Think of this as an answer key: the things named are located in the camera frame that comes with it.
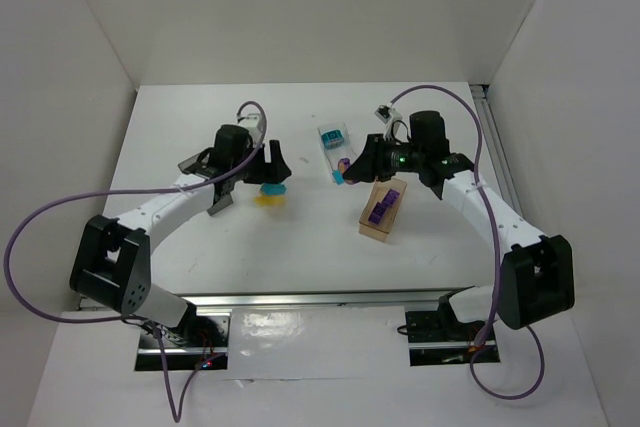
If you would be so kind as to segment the purple rounded printed lego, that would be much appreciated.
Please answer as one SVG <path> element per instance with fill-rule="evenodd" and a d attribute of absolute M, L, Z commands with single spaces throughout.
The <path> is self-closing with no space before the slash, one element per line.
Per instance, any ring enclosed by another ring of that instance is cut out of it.
<path fill-rule="evenodd" d="M 344 173 L 351 165 L 349 158 L 342 158 L 338 161 L 338 171 Z"/>

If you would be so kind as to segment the small teal lego brick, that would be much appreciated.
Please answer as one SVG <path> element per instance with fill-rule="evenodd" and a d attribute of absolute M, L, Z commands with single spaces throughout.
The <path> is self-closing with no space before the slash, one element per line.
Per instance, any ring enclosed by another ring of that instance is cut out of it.
<path fill-rule="evenodd" d="M 332 177 L 333 177 L 333 181 L 337 185 L 342 185 L 344 183 L 344 179 L 342 177 L 342 174 L 339 171 L 333 171 L 332 172 Z"/>

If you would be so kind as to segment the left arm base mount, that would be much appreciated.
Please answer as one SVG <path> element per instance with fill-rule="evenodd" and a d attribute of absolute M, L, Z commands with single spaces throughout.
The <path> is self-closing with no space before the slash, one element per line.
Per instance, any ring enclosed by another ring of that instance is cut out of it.
<path fill-rule="evenodd" d="M 204 324 L 189 340 L 160 327 L 169 371 L 191 371 L 199 366 L 203 371 L 223 371 L 228 368 L 231 312 L 202 310 L 198 312 Z M 136 372 L 160 372 L 161 352 L 150 325 L 141 329 L 134 363 Z"/>

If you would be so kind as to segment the yellow lego pieces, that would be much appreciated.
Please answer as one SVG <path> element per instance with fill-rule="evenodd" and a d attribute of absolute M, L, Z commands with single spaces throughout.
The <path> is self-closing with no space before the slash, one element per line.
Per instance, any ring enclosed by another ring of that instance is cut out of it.
<path fill-rule="evenodd" d="M 254 202 L 259 207 L 279 207 L 285 204 L 285 195 L 258 195 Z"/>

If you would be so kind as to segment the grey translucent container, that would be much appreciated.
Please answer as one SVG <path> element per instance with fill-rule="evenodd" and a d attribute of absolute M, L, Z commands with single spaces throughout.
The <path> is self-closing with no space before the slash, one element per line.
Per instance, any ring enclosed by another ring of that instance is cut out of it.
<path fill-rule="evenodd" d="M 178 164 L 183 174 L 194 174 L 204 180 L 211 180 L 226 172 L 226 169 L 215 167 L 211 161 L 212 154 L 202 151 Z M 233 204 L 232 192 L 235 188 L 235 178 L 231 177 L 214 184 L 214 196 L 211 207 L 207 210 L 210 216 L 230 207 Z"/>

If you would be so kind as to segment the aluminium rail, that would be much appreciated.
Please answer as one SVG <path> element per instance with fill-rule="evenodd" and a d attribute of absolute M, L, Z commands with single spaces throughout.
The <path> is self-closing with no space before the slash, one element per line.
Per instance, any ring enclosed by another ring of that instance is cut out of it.
<path fill-rule="evenodd" d="M 301 306 L 364 306 L 382 304 L 424 304 L 437 302 L 451 292 L 445 289 L 401 289 L 334 292 L 283 292 L 272 294 L 209 294 L 187 295 L 185 299 L 202 308 L 236 307 L 301 307 Z"/>
<path fill-rule="evenodd" d="M 522 207 L 516 193 L 511 169 L 489 103 L 488 86 L 470 84 L 469 89 L 475 109 L 475 118 L 472 121 L 475 140 L 473 141 L 471 158 L 476 167 L 480 164 L 480 161 L 476 159 L 477 152 L 480 152 L 481 158 L 484 156 L 489 158 L 497 182 L 497 186 L 493 188 L 494 192 L 499 194 L 517 214 L 522 215 Z"/>

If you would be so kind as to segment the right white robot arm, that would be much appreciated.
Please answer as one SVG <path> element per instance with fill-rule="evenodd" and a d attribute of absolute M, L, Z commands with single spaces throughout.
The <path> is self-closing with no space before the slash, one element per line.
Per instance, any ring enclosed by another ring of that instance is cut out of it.
<path fill-rule="evenodd" d="M 344 172 L 349 182 L 388 181 L 415 173 L 436 197 L 457 210 L 497 257 L 491 304 L 485 319 L 518 330 L 575 305 L 572 248 L 561 235 L 548 236 L 525 221 L 475 170 L 450 149 L 445 122 L 436 111 L 409 118 L 408 139 L 396 139 L 402 117 L 391 106 L 375 112 L 382 133 L 370 134 L 360 156 Z"/>

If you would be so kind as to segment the amber translucent container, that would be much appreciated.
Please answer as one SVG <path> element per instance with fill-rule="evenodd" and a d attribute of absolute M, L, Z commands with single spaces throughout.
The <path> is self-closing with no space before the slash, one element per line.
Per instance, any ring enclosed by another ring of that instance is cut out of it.
<path fill-rule="evenodd" d="M 393 229 L 406 188 L 407 183 L 397 178 L 375 181 L 359 219 L 359 233 L 385 242 Z"/>

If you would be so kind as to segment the clear plastic container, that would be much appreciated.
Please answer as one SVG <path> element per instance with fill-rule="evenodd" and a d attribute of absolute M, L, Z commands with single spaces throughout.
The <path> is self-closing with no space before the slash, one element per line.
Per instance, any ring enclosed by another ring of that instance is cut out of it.
<path fill-rule="evenodd" d="M 336 185 L 354 184 L 347 181 L 343 174 L 356 160 L 356 153 L 352 148 L 349 131 L 344 122 L 334 122 L 317 128 L 319 145 L 328 165 L 332 181 Z"/>

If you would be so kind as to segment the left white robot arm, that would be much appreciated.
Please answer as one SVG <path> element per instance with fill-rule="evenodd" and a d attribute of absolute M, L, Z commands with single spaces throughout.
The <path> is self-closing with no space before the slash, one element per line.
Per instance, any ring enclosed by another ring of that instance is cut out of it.
<path fill-rule="evenodd" d="M 155 284 L 151 257 L 179 227 L 232 202 L 238 182 L 280 184 L 291 175 L 279 141 L 261 131 L 223 125 L 212 146 L 179 163 L 173 187 L 115 218 L 96 215 L 85 225 L 69 284 L 73 291 L 125 316 L 142 318 L 189 343 L 219 337 L 215 322 L 196 306 Z"/>

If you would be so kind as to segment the purple curved lego piece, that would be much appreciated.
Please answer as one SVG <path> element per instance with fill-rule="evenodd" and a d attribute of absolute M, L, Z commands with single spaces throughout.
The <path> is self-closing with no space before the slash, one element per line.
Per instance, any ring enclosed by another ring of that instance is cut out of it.
<path fill-rule="evenodd" d="M 370 214 L 369 214 L 369 216 L 368 216 L 367 221 L 368 221 L 370 224 L 373 224 L 373 225 L 379 225 L 379 224 L 382 222 L 382 220 L 383 220 L 384 216 L 386 215 L 387 210 L 388 210 L 388 209 L 386 209 L 386 208 L 381 204 L 381 202 L 377 202 L 377 203 L 373 206 L 373 208 L 371 209 L 371 212 L 370 212 Z"/>

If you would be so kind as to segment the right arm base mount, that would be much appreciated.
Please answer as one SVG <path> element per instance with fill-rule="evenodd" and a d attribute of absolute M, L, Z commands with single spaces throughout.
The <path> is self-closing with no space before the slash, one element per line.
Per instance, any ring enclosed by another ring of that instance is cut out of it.
<path fill-rule="evenodd" d="M 476 353 L 480 353 L 479 363 L 499 363 L 494 334 L 489 336 L 486 347 L 474 345 L 482 326 L 482 322 L 446 323 L 436 311 L 407 311 L 405 323 L 398 326 L 396 332 L 407 340 L 412 367 L 469 364 Z"/>

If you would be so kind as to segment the purple lego brick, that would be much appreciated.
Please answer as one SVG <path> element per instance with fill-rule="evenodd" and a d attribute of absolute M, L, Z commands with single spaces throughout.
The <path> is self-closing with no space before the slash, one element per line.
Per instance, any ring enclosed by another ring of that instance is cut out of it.
<path fill-rule="evenodd" d="M 386 209 L 392 208 L 396 204 L 400 196 L 401 196 L 401 193 L 399 191 L 394 189 L 389 189 L 385 194 L 385 196 L 383 197 L 381 204 Z"/>

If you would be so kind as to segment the aluminium rail right side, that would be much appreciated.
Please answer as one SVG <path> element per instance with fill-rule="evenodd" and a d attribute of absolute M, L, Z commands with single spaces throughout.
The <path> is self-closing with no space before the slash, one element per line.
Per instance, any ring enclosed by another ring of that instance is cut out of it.
<path fill-rule="evenodd" d="M 497 186 L 493 188 L 494 192 L 499 194 L 517 214 L 522 215 L 522 207 L 516 193 L 511 169 L 489 103 L 488 86 L 470 84 L 469 89 L 475 109 L 475 118 L 472 121 L 475 140 L 473 141 L 471 158 L 476 167 L 480 164 L 480 161 L 476 159 L 477 152 L 480 152 L 481 158 L 484 156 L 489 158 L 497 182 Z"/>

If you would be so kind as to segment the aluminium rail front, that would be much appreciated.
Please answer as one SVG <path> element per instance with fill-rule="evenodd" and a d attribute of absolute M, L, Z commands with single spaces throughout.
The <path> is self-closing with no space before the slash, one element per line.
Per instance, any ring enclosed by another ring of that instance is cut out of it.
<path fill-rule="evenodd" d="M 301 307 L 301 306 L 364 306 L 382 304 L 424 304 L 437 302 L 451 292 L 445 289 L 401 289 L 334 292 L 283 292 L 272 294 L 209 294 L 187 295 L 185 299 L 202 308 L 236 307 Z"/>

